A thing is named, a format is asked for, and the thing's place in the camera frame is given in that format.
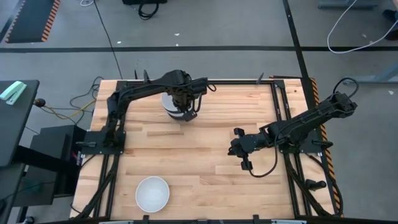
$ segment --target concrete floor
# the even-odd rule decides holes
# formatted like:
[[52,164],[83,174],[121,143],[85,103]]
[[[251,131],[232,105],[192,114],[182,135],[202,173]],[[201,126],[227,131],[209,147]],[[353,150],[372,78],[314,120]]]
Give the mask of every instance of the concrete floor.
[[[0,2],[0,25],[14,10],[17,0]],[[49,40],[34,44],[5,44],[0,48],[109,47],[94,6],[81,7],[79,0],[62,1]],[[381,17],[392,8],[390,0],[372,11],[350,11],[333,34],[335,46],[360,46],[375,41],[391,25]],[[326,46],[326,36],[340,16],[339,10],[319,10],[316,0],[289,0],[302,47]],[[280,0],[170,0],[149,21],[138,18],[132,7],[121,1],[99,0],[98,7],[115,47],[165,47],[202,45],[293,46],[284,5]],[[381,46],[398,46],[382,41]],[[206,52],[117,52],[125,78],[134,69],[143,69],[157,78],[173,69],[186,70],[193,77],[257,78],[285,75],[300,77],[295,52],[206,51]],[[316,78],[321,98],[346,75],[380,73],[397,63],[398,52],[304,52],[310,77]],[[0,54],[2,80],[38,79],[37,97],[53,107],[69,107],[69,99],[88,91],[97,76],[117,79],[112,53],[31,53]],[[342,90],[351,91],[350,87]],[[398,140],[394,122],[398,110],[398,86],[361,86],[353,98],[358,109],[354,116],[326,124],[336,178],[344,198],[345,216],[398,220]],[[77,104],[83,106],[90,96]],[[90,125],[86,115],[79,124]],[[33,108],[27,126],[40,128],[70,124]],[[26,130],[21,145],[29,146],[33,132]],[[55,199],[51,206],[31,207],[29,215],[37,223],[65,220],[72,198]]]

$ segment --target green object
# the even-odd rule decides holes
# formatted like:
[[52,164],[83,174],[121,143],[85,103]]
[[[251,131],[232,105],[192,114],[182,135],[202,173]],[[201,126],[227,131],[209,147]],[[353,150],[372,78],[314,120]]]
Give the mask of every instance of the green object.
[[9,86],[3,93],[0,95],[1,100],[7,100],[6,103],[8,105],[13,105],[25,90],[26,84],[20,81],[15,81],[11,86]]

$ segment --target metal bracket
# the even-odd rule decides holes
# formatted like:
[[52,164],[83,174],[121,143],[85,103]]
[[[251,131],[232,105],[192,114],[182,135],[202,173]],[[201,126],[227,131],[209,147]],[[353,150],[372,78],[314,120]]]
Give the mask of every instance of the metal bracket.
[[304,142],[300,147],[287,146],[284,149],[280,148],[281,153],[321,153],[332,146],[333,143],[329,141],[319,141],[318,134],[315,130],[309,132],[308,137],[304,139]]
[[259,215],[253,215],[253,223],[260,224],[260,216]]
[[198,220],[198,224],[207,224],[208,220]]
[[274,83],[277,87],[281,89],[285,89],[285,81],[283,80],[274,80]]
[[260,75],[260,77],[257,79],[257,81],[256,81],[256,84],[257,85],[260,85],[261,84],[261,80],[262,80],[262,77],[264,76],[264,72]]
[[134,224],[134,220],[99,222],[98,224]]
[[272,224],[307,224],[305,220],[271,220]]
[[144,83],[151,83],[147,70],[144,69]]
[[142,217],[142,224],[148,224],[149,223],[149,215],[144,215]]
[[105,132],[103,131],[88,131],[85,136],[85,142],[96,144],[81,145],[81,153],[86,155],[116,155],[123,154],[124,152],[124,142],[126,140],[126,132],[116,131],[116,136],[119,139],[119,145],[116,147],[105,147],[103,145],[103,140],[105,139]]

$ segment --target wooden table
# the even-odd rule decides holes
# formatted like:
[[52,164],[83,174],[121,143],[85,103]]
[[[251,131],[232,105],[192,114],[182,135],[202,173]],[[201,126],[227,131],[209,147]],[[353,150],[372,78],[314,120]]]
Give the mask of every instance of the wooden table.
[[[106,99],[116,88],[116,80],[103,80],[98,92],[91,130],[104,126]],[[285,80],[292,116],[307,110],[299,79]],[[235,127],[246,133],[276,121],[269,85],[218,85],[202,101],[198,117],[186,123],[167,115],[160,95],[133,101],[126,115],[126,148],[120,158],[112,220],[142,220],[136,204],[138,183],[152,175],[170,186],[166,207],[151,213],[151,220],[293,218],[283,156],[279,153],[275,171],[257,179],[241,170],[241,159],[227,156]],[[263,149],[250,155],[254,173],[262,174],[274,164],[274,150]],[[325,180],[322,168],[302,155],[306,179]],[[82,210],[98,187],[103,156],[97,155],[80,173],[73,206]],[[302,195],[296,187],[300,213]],[[107,192],[101,214],[104,214]],[[313,192],[323,208],[333,213],[327,188]]]

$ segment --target white bowl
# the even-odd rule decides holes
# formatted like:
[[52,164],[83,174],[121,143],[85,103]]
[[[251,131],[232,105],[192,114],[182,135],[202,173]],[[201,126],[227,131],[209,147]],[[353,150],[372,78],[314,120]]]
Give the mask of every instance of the white bowl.
[[136,190],[136,202],[144,212],[158,212],[169,201],[170,190],[166,181],[160,177],[147,177]]

